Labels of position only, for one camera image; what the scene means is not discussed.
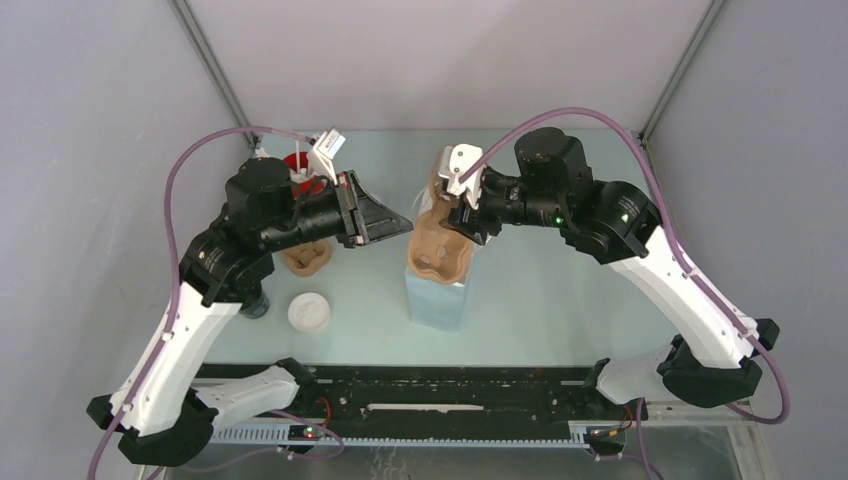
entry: grey wall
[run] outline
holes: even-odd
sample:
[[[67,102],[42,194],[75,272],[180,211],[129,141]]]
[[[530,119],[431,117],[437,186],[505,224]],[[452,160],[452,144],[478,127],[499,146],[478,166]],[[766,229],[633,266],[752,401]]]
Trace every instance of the grey wall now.
[[[0,2],[0,478],[83,478],[84,411],[168,300],[165,176],[231,125],[164,0]],[[207,224],[240,138],[178,180],[178,238]],[[130,478],[113,447],[99,478]]]
[[[763,427],[784,479],[844,478],[848,3],[736,0],[652,141],[683,241],[783,328],[794,411]],[[775,412],[772,385],[755,400]]]

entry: metal frame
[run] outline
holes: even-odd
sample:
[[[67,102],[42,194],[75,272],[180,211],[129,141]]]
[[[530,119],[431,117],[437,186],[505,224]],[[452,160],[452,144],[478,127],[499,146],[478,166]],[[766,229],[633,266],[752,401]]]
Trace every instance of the metal frame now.
[[[701,17],[701,21],[695,28],[692,38],[689,39],[689,43],[683,50],[683,55],[681,55],[680,60],[677,61],[677,65],[671,72],[671,77],[669,77],[668,83],[666,83],[665,88],[663,88],[660,98],[651,110],[651,114],[648,115],[648,120],[642,128],[642,132],[639,134],[639,138],[642,139],[643,144],[650,142],[651,137],[657,130],[660,120],[662,120],[662,117],[668,109],[669,103],[671,103],[672,98],[674,98],[674,95],[680,88],[680,84],[683,82],[686,74],[689,73],[689,69],[694,63],[695,58],[697,58],[698,54],[701,52],[704,43],[715,28],[719,17],[730,4],[730,1],[731,0],[712,0],[710,2],[710,5],[704,12],[704,16]]]
[[[227,80],[227,75],[224,73],[220,62],[218,62],[218,58],[209,44],[209,39],[203,33],[200,22],[197,20],[197,16],[194,14],[194,10],[192,10],[188,0],[168,0],[168,3],[174,9],[174,15],[176,15],[177,20],[183,26],[186,36],[194,46],[203,67],[209,73],[209,79],[221,95],[221,99],[233,117],[233,121],[240,127],[249,126],[250,121],[247,119],[247,114],[239,103],[236,92],[233,90],[232,85],[230,85],[230,81]],[[256,148],[256,145],[259,143],[258,138],[253,134],[245,133],[244,138],[248,147],[251,149]]]

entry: white lid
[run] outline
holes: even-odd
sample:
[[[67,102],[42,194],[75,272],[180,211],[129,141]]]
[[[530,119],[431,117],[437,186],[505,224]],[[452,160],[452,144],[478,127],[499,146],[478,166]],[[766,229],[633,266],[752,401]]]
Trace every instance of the white lid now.
[[[302,293],[289,304],[288,315],[296,330],[318,333],[330,323],[330,304],[317,293]]]

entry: tabletop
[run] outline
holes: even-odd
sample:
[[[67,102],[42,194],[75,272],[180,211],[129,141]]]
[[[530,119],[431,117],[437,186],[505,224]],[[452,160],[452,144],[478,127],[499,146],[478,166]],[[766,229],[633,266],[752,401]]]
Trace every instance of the tabletop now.
[[[409,218],[437,154],[445,145],[484,150],[505,130],[343,132],[336,171],[355,170],[363,187]],[[645,190],[631,153],[615,132],[572,130],[584,145],[596,179],[624,180]],[[293,141],[266,135],[273,156],[294,152]],[[491,165],[517,175],[509,146]],[[206,362],[271,363],[294,357],[309,364],[571,366],[655,349],[675,335],[673,326],[634,285],[565,245],[555,229],[505,226],[475,254],[465,328],[447,333],[410,319],[403,272],[409,235],[348,250],[335,241],[330,262],[312,277],[293,275],[275,258],[263,281],[271,300],[259,319],[237,316]],[[289,302],[317,292],[332,317],[318,334],[289,324]]]

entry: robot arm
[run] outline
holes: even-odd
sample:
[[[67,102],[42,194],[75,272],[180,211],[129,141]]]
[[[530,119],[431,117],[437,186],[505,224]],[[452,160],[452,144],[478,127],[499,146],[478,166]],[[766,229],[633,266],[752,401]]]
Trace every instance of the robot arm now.
[[[592,386],[619,404],[671,392],[713,407],[753,394],[762,371],[751,361],[745,337],[753,335],[770,349],[779,329],[770,319],[755,320],[732,307],[748,331],[734,328],[677,264],[657,209],[641,190],[593,179],[580,141],[557,128],[516,141],[518,177],[486,167],[459,182],[481,155],[477,147],[457,145],[442,158],[443,195],[462,200],[443,226],[481,245],[504,223],[557,228],[567,245],[642,290],[680,332],[656,352],[598,362]]]
[[[325,160],[334,153],[328,152]],[[329,165],[325,170],[335,173]],[[167,312],[124,385],[89,403],[89,416],[104,429],[118,409],[126,410],[117,430],[123,434],[119,449],[132,463],[179,466],[217,430],[271,409],[314,403],[314,376],[291,359],[225,385],[190,385],[231,318],[257,318],[268,310],[260,281],[274,270],[273,252],[331,236],[354,248],[412,230],[408,220],[368,195],[353,171],[324,180],[320,191],[295,197],[285,163],[252,158],[227,181],[227,203],[180,262],[180,302],[168,306],[178,309],[173,333],[164,334],[165,346],[132,405],[122,407],[163,335]]]

